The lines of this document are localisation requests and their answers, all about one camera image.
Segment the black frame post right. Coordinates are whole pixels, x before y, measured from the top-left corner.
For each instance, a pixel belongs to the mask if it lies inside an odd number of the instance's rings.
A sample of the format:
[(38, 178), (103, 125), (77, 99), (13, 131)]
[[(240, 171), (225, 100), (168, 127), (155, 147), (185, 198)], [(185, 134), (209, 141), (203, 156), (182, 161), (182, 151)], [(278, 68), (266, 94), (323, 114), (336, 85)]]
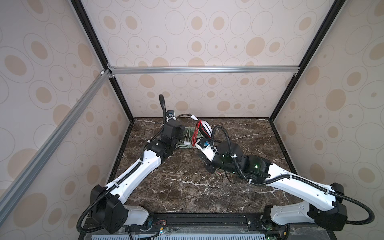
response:
[(269, 120), (271, 123), (273, 123), (276, 118), (278, 117), (279, 113), (281, 112), (283, 106), (285, 105), (286, 101), (288, 100), (289, 96), (291, 95), (292, 91), (294, 90), (295, 86), (297, 85), (300, 77), (306, 70), (307, 66), (309, 65), (311, 59), (315, 55), (316, 51), (318, 50), (319, 46), (321, 45), (322, 41), (324, 40), (325, 36), (329, 32), (332, 24), (336, 20), (338, 14), (344, 7), (346, 0), (336, 0), (331, 5), (330, 10), (326, 14), (324, 20), (321, 22), (321, 25), (319, 29), (316, 32), (316, 35), (314, 39), (312, 40), (311, 44), (309, 45), (309, 48), (307, 49), (303, 59), (301, 60), (299, 64), (299, 70), (296, 74), (293, 75), (291, 80), (289, 81), (288, 86), (286, 87), (282, 97), (280, 98), (277, 106), (275, 107), (272, 115), (270, 116)]

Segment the white black headphones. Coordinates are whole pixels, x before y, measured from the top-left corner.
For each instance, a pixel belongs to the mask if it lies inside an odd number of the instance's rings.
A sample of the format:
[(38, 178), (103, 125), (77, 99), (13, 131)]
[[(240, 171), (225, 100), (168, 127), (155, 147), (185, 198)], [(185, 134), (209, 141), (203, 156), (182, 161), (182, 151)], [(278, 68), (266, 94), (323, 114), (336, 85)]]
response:
[(181, 119), (182, 117), (188, 117), (191, 118), (196, 122), (196, 125), (194, 126), (195, 132), (192, 138), (192, 145), (195, 146), (197, 140), (199, 138), (206, 138), (209, 141), (212, 138), (212, 128), (209, 125), (209, 123), (205, 120), (198, 119), (196, 116), (191, 115), (191, 114), (181, 114), (176, 117), (176, 120)]

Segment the black frame post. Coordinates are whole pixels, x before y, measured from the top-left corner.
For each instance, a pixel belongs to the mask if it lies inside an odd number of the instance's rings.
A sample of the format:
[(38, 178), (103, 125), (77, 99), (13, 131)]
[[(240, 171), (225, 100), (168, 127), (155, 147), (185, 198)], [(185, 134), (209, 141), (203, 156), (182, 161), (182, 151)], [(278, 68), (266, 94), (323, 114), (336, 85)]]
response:
[[(81, 1), (78, 1), (78, 0), (70, 0), (70, 3), (72, 5), (72, 7), (74, 8), (75, 10), (75, 13), (77, 15), (77, 17), (79, 18), (80, 20), (80, 23), (82, 24), (83, 26), (83, 29), (85, 30), (86, 32), (86, 35), (97, 55), (97, 58), (99, 60), (99, 62), (101, 63), (102, 67), (104, 70), (112, 70), (112, 67), (107, 59), (107, 56), (104, 52), (104, 49), (101, 45), (101, 42), (99, 41), (99, 38), (97, 37), (97, 34), (93, 28), (93, 25), (90, 21), (90, 18), (88, 17), (88, 14), (86, 13), (86, 9), (83, 5), (83, 3)], [(133, 117), (133, 114), (127, 104), (127, 101), (123, 95), (123, 92), (122, 92), (122, 89), (116, 79), (116, 77), (112, 74), (111, 77), (109, 77), (109, 81), (118, 97), (118, 100), (120, 102), (120, 104), (122, 105), (123, 107), (123, 110), (125, 111), (127, 117), (128, 117), (128, 120), (130, 122), (133, 122), (135, 120), (135, 118)]]
[(324, 40), (325, 36), (329, 32), (332, 24), (336, 20), (338, 14), (344, 7), (346, 0), (336, 0), (331, 5), (330, 10), (326, 14), (324, 20), (321, 22), (321, 25), (319, 29), (316, 32), (316, 35), (314, 39), (312, 40), (311, 44), (309, 45), (309, 48), (307, 49), (303, 59), (301, 60), (299, 64), (299, 70), (296, 74), (293, 75), (291, 80), (289, 81), (288, 86), (286, 87), (282, 97), (280, 98), (277, 106), (275, 107), (272, 115), (270, 116), (269, 120), (271, 123), (273, 123), (276, 118), (278, 117), (279, 113), (281, 112), (283, 106), (285, 105), (286, 101), (288, 100), (289, 96), (291, 95), (292, 91), (294, 90), (295, 86), (297, 85), (300, 77), (306, 70), (307, 66), (309, 65), (311, 59), (315, 55), (316, 51), (318, 50), (319, 46), (321, 45), (322, 41)]

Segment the aluminium rail wall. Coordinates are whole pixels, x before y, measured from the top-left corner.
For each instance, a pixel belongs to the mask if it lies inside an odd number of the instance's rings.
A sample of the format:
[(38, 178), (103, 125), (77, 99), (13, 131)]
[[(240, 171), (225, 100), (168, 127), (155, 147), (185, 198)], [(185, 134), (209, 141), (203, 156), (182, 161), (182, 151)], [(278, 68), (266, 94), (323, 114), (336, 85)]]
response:
[(113, 74), (297, 73), (299, 66), (113, 67)]
[(42, 147), (36, 152), (31, 161), (26, 165), (19, 176), (13, 181), (11, 187), (1, 199), (1, 225), (7, 220), (20, 199), (39, 175), (43, 167), (47, 164), (60, 143), (72, 129), (76, 121), (102, 87), (104, 82), (110, 77), (111, 70), (104, 70), (98, 75), (87, 91), (77, 101), (74, 107), (68, 112), (59, 126), (53, 131)]

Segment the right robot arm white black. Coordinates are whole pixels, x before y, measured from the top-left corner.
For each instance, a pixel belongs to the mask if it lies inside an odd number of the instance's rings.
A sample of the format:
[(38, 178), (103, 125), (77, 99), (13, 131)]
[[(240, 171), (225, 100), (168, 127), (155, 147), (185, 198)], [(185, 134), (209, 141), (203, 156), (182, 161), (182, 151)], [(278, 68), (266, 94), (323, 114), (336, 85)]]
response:
[(202, 137), (196, 147), (202, 152), (208, 172), (216, 169), (232, 173), (252, 186), (269, 186), (302, 199), (287, 206), (266, 206), (262, 222), (283, 226), (291, 223), (314, 223), (330, 231), (341, 231), (345, 225), (368, 225), (374, 212), (358, 200), (347, 197), (338, 183), (322, 185), (284, 170), (259, 156), (246, 156), (232, 142), (223, 126), (212, 128), (203, 121), (198, 127)]

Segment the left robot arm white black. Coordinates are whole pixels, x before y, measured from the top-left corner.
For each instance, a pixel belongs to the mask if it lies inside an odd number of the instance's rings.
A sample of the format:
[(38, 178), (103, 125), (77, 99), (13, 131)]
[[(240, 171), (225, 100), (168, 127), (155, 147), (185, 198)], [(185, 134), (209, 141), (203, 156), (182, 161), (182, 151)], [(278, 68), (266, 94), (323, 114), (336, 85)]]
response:
[(76, 228), (81, 234), (89, 234), (99, 230), (116, 233), (127, 225), (143, 225), (149, 212), (142, 207), (129, 207), (125, 203), (135, 188), (158, 168), (178, 147), (185, 127), (167, 111), (163, 94), (159, 95), (163, 110), (161, 130), (149, 140), (139, 159), (115, 180), (104, 187), (97, 185), (91, 191), (90, 205), (78, 219)]

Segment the black frame post left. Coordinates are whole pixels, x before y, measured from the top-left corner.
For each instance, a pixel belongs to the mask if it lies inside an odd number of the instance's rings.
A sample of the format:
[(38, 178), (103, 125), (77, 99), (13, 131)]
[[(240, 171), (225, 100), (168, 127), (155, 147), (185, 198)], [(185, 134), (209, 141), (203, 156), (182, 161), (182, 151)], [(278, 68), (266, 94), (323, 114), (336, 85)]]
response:
[[(99, 41), (99, 38), (97, 37), (97, 34), (93, 28), (93, 25), (90, 21), (90, 18), (88, 17), (88, 14), (86, 13), (86, 9), (83, 5), (83, 3), (81, 1), (78, 1), (78, 0), (70, 0), (70, 3), (72, 5), (72, 7), (74, 8), (75, 10), (75, 13), (77, 15), (77, 17), (79, 18), (80, 20), (80, 23), (82, 24), (83, 26), (83, 29), (85, 30), (86, 32), (86, 35), (97, 55), (97, 58), (99, 60), (99, 62), (101, 63), (102, 67), (104, 70), (112, 70), (112, 67), (107, 59), (107, 56), (104, 52), (104, 49), (101, 45), (101, 42)], [(122, 89), (116, 79), (116, 77), (112, 74), (111, 77), (109, 77), (109, 81), (118, 97), (118, 100), (120, 102), (120, 104), (122, 105), (123, 107), (123, 110), (125, 111), (127, 117), (128, 117), (128, 120), (130, 122), (133, 122), (135, 120), (135, 118), (133, 117), (133, 114), (127, 104), (127, 101), (123, 95), (123, 92), (122, 92)]]

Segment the mint green headphones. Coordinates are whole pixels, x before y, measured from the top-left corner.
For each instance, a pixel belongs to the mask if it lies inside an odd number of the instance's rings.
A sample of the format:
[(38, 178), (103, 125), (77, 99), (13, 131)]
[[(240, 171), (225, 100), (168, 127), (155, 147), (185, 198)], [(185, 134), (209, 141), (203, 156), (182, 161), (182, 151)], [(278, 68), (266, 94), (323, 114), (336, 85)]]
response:
[(178, 141), (178, 148), (180, 149), (192, 149), (196, 146), (192, 145), (192, 138), (195, 132), (194, 127), (187, 127), (184, 131), (183, 138)]

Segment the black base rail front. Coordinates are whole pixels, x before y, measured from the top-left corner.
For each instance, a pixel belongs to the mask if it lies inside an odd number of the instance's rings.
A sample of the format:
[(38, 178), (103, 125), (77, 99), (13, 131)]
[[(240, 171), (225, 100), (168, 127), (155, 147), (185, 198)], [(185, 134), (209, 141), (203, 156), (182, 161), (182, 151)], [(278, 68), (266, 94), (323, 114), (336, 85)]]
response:
[(80, 240), (100, 235), (103, 239), (136, 240), (156, 235), (157, 239), (262, 239), (334, 240), (335, 234), (312, 223), (278, 225), (263, 213), (146, 213), (131, 212), (107, 221), (87, 217)]

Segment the aluminium rail left wall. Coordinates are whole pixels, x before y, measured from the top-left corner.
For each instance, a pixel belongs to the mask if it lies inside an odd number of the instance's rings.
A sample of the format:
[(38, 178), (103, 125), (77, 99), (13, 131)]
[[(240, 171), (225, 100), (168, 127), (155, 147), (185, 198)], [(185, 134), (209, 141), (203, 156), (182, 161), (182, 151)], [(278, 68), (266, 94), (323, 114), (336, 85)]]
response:
[(60, 143), (72, 129), (76, 121), (102, 87), (104, 82), (110, 77), (111, 70), (104, 70), (98, 75), (87, 91), (77, 101), (74, 107), (68, 112), (59, 126), (53, 131), (42, 147), (36, 152), (31, 161), (26, 165), (19, 176), (13, 181), (11, 187), (1, 199), (1, 225), (7, 220), (20, 199), (39, 175), (43, 167), (47, 164)]

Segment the aluminium rail back wall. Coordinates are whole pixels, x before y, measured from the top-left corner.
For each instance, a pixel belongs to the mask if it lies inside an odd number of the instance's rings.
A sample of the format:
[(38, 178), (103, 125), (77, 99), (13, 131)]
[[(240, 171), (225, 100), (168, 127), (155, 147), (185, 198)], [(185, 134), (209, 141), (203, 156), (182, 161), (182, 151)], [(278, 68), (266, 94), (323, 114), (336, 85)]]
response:
[(297, 73), (299, 66), (113, 67), (113, 74)]

